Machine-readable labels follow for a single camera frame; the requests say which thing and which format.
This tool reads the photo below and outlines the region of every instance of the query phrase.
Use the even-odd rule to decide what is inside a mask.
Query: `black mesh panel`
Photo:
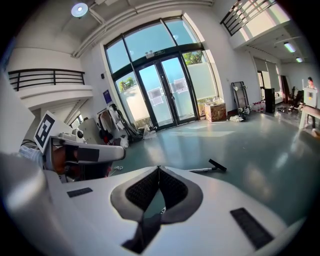
[[[159,188],[163,194],[167,210],[183,201],[188,195],[187,186],[163,170],[160,170]]]
[[[155,170],[125,191],[126,198],[145,211],[158,191],[159,172]]]

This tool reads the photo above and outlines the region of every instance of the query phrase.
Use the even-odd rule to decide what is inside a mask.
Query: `tree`
[[[202,51],[197,51],[195,53],[187,52],[183,54],[183,58],[187,66],[192,64],[202,63],[202,56],[203,56]]]
[[[121,81],[119,83],[119,91],[123,93],[124,91],[128,90],[129,88],[136,85],[136,81],[132,77],[128,77],[126,81]]]

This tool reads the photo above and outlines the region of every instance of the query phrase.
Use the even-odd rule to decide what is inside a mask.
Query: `blue sign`
[[[103,93],[103,96],[104,96],[104,100],[105,100],[105,102],[106,102],[107,104],[110,103],[110,102],[112,102],[112,99],[111,99],[109,90],[106,90],[106,91]]]

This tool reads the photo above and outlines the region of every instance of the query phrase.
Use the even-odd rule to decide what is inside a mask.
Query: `black rubber strip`
[[[78,161],[98,162],[99,151],[99,149],[95,148],[78,147],[77,159]]]
[[[231,210],[230,214],[256,249],[260,249],[274,239],[245,208]]]
[[[77,190],[68,191],[67,194],[70,198],[81,196],[87,193],[92,192],[93,190],[90,187],[85,187]]]
[[[214,165],[215,167],[219,168],[222,171],[226,171],[227,168],[222,166],[221,164],[217,163],[216,161],[213,161],[212,159],[209,159],[209,163]]]

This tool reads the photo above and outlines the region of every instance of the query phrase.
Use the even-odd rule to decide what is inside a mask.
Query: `blue sky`
[[[166,21],[166,25],[174,36],[178,45],[195,43],[195,38],[182,20]],[[175,46],[170,34],[161,23],[142,28],[125,38],[132,61],[143,57],[150,50],[153,52]],[[107,49],[111,72],[123,68],[130,63],[124,42],[118,41]]]

